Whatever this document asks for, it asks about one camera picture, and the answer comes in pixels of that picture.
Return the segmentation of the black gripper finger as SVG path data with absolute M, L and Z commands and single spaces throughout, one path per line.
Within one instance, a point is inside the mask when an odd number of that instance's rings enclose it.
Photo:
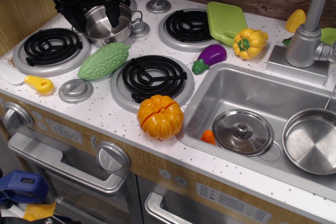
M 106 9 L 106 16 L 113 28 L 119 25 L 120 17 L 120 3 L 118 0 L 106 0 L 104 7 Z
M 62 8 L 61 13 L 77 31 L 81 33 L 86 31 L 87 20 L 80 9 Z

